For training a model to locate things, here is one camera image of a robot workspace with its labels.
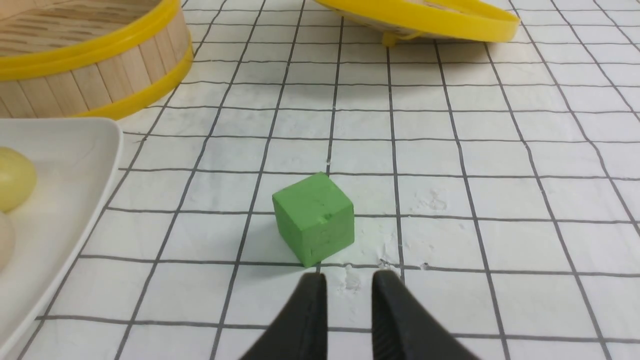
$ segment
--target white rectangular dish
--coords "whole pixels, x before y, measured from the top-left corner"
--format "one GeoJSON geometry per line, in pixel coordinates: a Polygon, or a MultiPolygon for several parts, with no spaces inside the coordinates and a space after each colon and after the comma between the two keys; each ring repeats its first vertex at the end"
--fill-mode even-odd
{"type": "Polygon", "coordinates": [[[109,119],[0,119],[0,146],[29,158],[38,182],[9,213],[15,252],[0,272],[0,359],[46,306],[109,197],[122,131],[109,119]]]}

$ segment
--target green cube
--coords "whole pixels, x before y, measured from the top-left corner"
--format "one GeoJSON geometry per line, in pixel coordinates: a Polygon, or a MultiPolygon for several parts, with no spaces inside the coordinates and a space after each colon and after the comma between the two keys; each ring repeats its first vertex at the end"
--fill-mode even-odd
{"type": "Polygon", "coordinates": [[[353,203],[324,173],[273,194],[278,231],[305,267],[353,243],[353,203]]]}

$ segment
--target bamboo steamer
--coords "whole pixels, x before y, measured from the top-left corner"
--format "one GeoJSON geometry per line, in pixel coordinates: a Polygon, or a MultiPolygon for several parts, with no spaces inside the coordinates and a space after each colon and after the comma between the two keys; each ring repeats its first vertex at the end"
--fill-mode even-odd
{"type": "Polygon", "coordinates": [[[179,0],[0,0],[0,118],[117,120],[192,62],[179,0]]]}

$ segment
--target table surface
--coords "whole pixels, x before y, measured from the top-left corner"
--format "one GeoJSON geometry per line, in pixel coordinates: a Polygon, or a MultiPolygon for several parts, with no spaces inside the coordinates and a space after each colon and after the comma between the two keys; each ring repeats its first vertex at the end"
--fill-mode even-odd
{"type": "Polygon", "coordinates": [[[483,359],[640,358],[640,3],[492,3],[509,44],[386,50],[311,0],[187,0],[193,70],[120,122],[113,195],[10,359],[237,359],[308,271],[329,358],[367,359],[379,268],[483,359]],[[315,172],[356,243],[304,269],[270,196],[315,172]]]}

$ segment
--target yellow rim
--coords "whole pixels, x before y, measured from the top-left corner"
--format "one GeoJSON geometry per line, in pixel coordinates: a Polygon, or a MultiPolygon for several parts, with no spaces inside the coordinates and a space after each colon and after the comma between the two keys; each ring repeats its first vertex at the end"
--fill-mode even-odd
{"type": "Polygon", "coordinates": [[[143,17],[103,37],[42,53],[0,57],[0,81],[38,78],[112,58],[154,37],[179,10],[179,0],[161,0],[143,17]]]}
{"type": "Polygon", "coordinates": [[[508,42],[520,19],[478,0],[427,0],[444,10],[406,0],[316,0],[341,12],[384,22],[401,28],[453,38],[486,42],[508,42]]]}
{"type": "Polygon", "coordinates": [[[187,76],[191,64],[193,63],[193,49],[189,46],[187,53],[184,55],[178,65],[173,68],[162,79],[151,84],[150,87],[133,94],[125,99],[114,102],[99,109],[80,113],[73,117],[106,117],[113,120],[120,120],[137,111],[140,111],[154,102],[160,100],[168,92],[174,89],[187,76]]]}

